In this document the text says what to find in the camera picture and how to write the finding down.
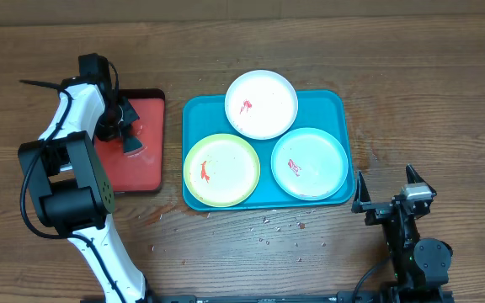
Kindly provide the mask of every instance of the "teal tray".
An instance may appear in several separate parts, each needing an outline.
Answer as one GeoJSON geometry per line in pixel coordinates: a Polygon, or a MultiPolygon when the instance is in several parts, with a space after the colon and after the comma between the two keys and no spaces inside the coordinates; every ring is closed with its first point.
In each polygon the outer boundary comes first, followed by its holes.
{"type": "Polygon", "coordinates": [[[281,136],[264,141],[249,139],[239,134],[227,120],[224,111],[225,95],[199,96],[192,98],[183,108],[183,164],[190,148],[199,140],[214,134],[233,134],[241,136],[256,150],[261,163],[261,176],[258,186],[248,199],[226,208],[211,207],[201,203],[189,192],[183,180],[183,198],[188,206],[201,211],[257,210],[341,205],[351,198],[354,193],[354,171],[342,99],[336,93],[328,90],[298,91],[296,95],[299,99],[299,111],[289,130],[301,127],[325,130],[338,139],[347,154],[349,171],[340,190],[332,196],[318,201],[305,201],[290,196],[276,183],[270,169],[270,156],[274,145],[281,136]]]}

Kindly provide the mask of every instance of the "plate rim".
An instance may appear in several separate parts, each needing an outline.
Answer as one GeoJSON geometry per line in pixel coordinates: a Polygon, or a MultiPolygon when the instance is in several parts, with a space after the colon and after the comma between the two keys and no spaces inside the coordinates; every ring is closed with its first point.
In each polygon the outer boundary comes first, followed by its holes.
{"type": "Polygon", "coordinates": [[[203,203],[204,205],[207,205],[207,206],[210,206],[210,207],[215,207],[215,208],[226,208],[226,207],[231,207],[231,206],[234,206],[234,205],[237,205],[239,203],[242,203],[244,200],[246,200],[252,193],[253,191],[258,187],[258,183],[259,183],[259,179],[261,178],[261,162],[259,161],[259,155],[258,153],[255,151],[255,149],[253,148],[253,146],[250,145],[250,143],[248,143],[246,140],[244,140],[243,138],[241,138],[240,136],[237,136],[237,135],[233,135],[233,134],[227,134],[227,133],[220,133],[220,134],[213,134],[213,135],[209,135],[209,136],[206,136],[205,138],[197,141],[188,151],[188,153],[186,154],[186,157],[184,158],[184,162],[183,162],[183,182],[184,182],[184,185],[186,186],[186,188],[188,189],[188,191],[190,192],[190,194],[192,194],[192,196],[194,198],[196,198],[199,202],[203,203]],[[201,143],[201,144],[211,144],[212,142],[214,141],[218,141],[218,140],[221,140],[222,138],[231,138],[230,140],[232,141],[236,141],[238,143],[240,143],[239,145],[240,146],[245,146],[245,147],[248,147],[248,149],[251,151],[251,157],[252,158],[255,158],[256,160],[256,179],[255,181],[253,182],[253,186],[248,190],[248,192],[235,199],[233,202],[230,202],[229,204],[225,204],[225,205],[214,205],[214,202],[211,202],[209,200],[206,200],[206,199],[200,199],[198,196],[196,196],[195,192],[194,192],[194,187],[193,186],[190,186],[191,184],[189,184],[189,181],[187,181],[188,179],[186,178],[186,174],[187,172],[189,171],[189,164],[187,164],[187,160],[188,160],[188,157],[189,155],[192,154],[192,150],[194,150],[194,148],[198,146],[198,144],[200,144],[202,141],[205,141],[205,140],[213,140],[211,142],[206,142],[206,143],[201,143]]]}
{"type": "Polygon", "coordinates": [[[319,201],[319,200],[322,200],[322,199],[326,199],[330,196],[332,196],[333,194],[336,194],[341,188],[342,186],[344,186],[344,183],[345,181],[347,180],[347,176],[349,175],[349,158],[347,157],[347,152],[345,151],[344,147],[342,146],[342,143],[336,139],[335,136],[331,135],[330,133],[326,132],[325,130],[321,130],[321,129],[318,129],[317,127],[300,127],[298,129],[294,129],[294,130],[290,130],[289,132],[285,133],[281,138],[279,138],[279,140],[276,142],[276,144],[274,144],[274,148],[273,148],[273,151],[271,152],[270,154],[270,170],[271,172],[273,173],[273,178],[274,180],[276,181],[276,183],[278,184],[278,186],[280,186],[280,188],[282,190],[284,190],[288,195],[290,195],[291,197],[294,197],[294,198],[297,198],[297,199],[301,199],[301,200],[305,200],[305,201],[319,201]],[[274,163],[275,163],[275,160],[274,160],[274,155],[277,153],[277,149],[279,148],[279,145],[282,141],[285,141],[287,139],[284,139],[285,137],[287,137],[290,133],[292,132],[297,132],[297,131],[305,131],[305,130],[318,130],[318,132],[321,132],[327,136],[330,136],[331,138],[333,138],[333,140],[335,141],[335,143],[342,147],[341,148],[341,156],[342,158],[345,160],[345,163],[344,163],[344,166],[345,166],[345,169],[342,173],[343,177],[342,177],[342,182],[341,183],[338,183],[337,185],[337,188],[335,190],[331,190],[331,192],[327,195],[321,195],[321,196],[318,196],[316,198],[314,197],[301,197],[300,195],[296,195],[296,194],[293,194],[290,190],[287,190],[281,182],[279,182],[279,179],[278,179],[278,176],[276,174],[276,171],[274,170],[274,163]]]}

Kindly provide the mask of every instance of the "wood grain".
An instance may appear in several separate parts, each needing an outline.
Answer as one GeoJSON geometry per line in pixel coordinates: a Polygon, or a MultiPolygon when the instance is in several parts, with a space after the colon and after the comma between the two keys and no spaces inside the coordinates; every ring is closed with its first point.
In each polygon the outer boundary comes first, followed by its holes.
{"type": "MultiPolygon", "coordinates": [[[[30,234],[18,207],[16,151],[57,106],[53,92],[18,80],[59,82],[90,52],[117,66],[121,87],[167,94],[163,189],[120,196],[115,212],[159,294],[327,294],[352,289],[386,254],[380,228],[349,204],[210,215],[184,205],[183,106],[263,68],[342,97],[355,169],[373,199],[397,193],[408,162],[418,169],[439,193],[418,229],[455,249],[445,288],[459,302],[485,300],[485,15],[466,15],[0,28],[0,302],[101,294],[78,251],[30,234]]],[[[390,269],[365,287],[389,279],[390,269]]]]}
{"type": "Polygon", "coordinates": [[[485,0],[0,0],[0,26],[485,13],[485,0]]]}

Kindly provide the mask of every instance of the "green plate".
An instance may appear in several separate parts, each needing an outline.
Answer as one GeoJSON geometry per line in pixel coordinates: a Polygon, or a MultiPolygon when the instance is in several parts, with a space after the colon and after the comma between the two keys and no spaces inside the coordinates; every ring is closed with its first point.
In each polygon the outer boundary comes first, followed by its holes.
{"type": "Polygon", "coordinates": [[[255,190],[259,158],[244,139],[230,134],[207,136],[184,159],[184,183],[202,203],[228,207],[243,202],[255,190]]]}

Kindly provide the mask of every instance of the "red sauce stain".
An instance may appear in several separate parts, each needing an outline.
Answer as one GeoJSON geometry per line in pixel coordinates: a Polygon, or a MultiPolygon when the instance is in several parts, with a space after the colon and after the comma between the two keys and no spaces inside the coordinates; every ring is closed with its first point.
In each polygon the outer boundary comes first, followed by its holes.
{"type": "Polygon", "coordinates": [[[287,165],[290,166],[291,170],[293,171],[293,173],[295,173],[295,175],[297,177],[299,177],[299,171],[302,170],[301,167],[299,167],[298,165],[296,165],[293,160],[290,159],[290,161],[287,163],[287,165]]]}
{"type": "Polygon", "coordinates": [[[244,109],[246,109],[246,112],[248,112],[249,109],[252,108],[252,104],[250,103],[249,100],[244,100],[244,102],[242,103],[242,107],[241,107],[241,111],[239,112],[239,114],[242,114],[244,109]]]}
{"type": "Polygon", "coordinates": [[[210,177],[207,176],[207,173],[205,172],[205,165],[207,164],[207,161],[203,161],[203,163],[201,163],[201,178],[205,178],[205,181],[207,181],[207,183],[209,183],[209,179],[210,177]]]}

